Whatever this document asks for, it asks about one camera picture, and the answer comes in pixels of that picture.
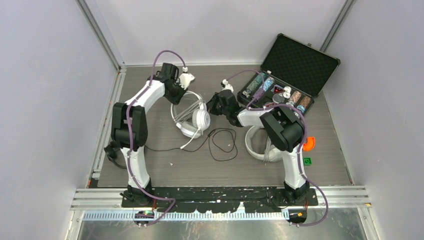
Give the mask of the small white headphones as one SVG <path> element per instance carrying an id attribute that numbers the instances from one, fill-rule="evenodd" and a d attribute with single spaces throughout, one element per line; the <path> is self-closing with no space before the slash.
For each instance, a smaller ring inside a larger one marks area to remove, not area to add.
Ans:
<path id="1" fill-rule="evenodd" d="M 171 104 L 170 114 L 175 126 L 180 129 L 184 136 L 197 139 L 210 127 L 211 117 L 201 95 L 188 90 L 183 97 L 189 98 L 189 96 L 196 97 L 194 103 L 180 113 L 177 113 L 175 106 Z"/>

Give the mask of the large white grey headphones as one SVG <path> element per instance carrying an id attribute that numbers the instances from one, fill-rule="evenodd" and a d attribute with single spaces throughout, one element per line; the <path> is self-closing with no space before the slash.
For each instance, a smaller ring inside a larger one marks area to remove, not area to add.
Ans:
<path id="1" fill-rule="evenodd" d="M 282 153 L 272 143 L 264 128 L 250 127 L 244 137 L 247 152 L 257 160 L 263 162 L 280 162 Z"/>

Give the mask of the black headphones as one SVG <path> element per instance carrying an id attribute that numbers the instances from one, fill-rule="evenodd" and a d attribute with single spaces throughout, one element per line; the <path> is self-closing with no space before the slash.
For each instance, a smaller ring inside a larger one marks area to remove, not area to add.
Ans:
<path id="1" fill-rule="evenodd" d="M 118 144 L 112 140 L 107 146 L 103 148 L 105 152 L 105 156 L 107 159 L 112 162 L 116 167 L 120 169 L 127 169 L 126 165 L 121 165 L 117 163 L 118 155 L 117 152 L 120 151 L 120 148 L 118 147 Z"/>

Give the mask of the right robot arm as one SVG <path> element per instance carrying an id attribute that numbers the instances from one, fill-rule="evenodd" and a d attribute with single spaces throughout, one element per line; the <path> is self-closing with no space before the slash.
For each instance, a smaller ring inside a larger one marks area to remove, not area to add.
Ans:
<path id="1" fill-rule="evenodd" d="M 224 115 L 233 126 L 264 129 L 282 157 L 287 202 L 299 205 L 305 199 L 310 188 L 303 163 L 307 129 L 305 119 L 297 109 L 283 103 L 261 108 L 243 107 L 229 89 L 216 92 L 206 107 L 212 115 Z"/>

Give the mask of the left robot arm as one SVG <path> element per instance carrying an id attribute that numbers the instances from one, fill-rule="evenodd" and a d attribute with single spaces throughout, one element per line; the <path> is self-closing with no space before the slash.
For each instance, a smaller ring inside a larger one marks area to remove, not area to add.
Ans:
<path id="1" fill-rule="evenodd" d="M 164 63 L 161 70 L 148 77 L 135 96 L 113 105 L 111 138 L 126 157 L 128 172 L 127 189 L 122 193 L 125 200 L 148 207 L 156 198 L 145 162 L 147 113 L 163 97 L 177 105 L 194 80 L 186 66 L 179 69 L 176 65 Z"/>

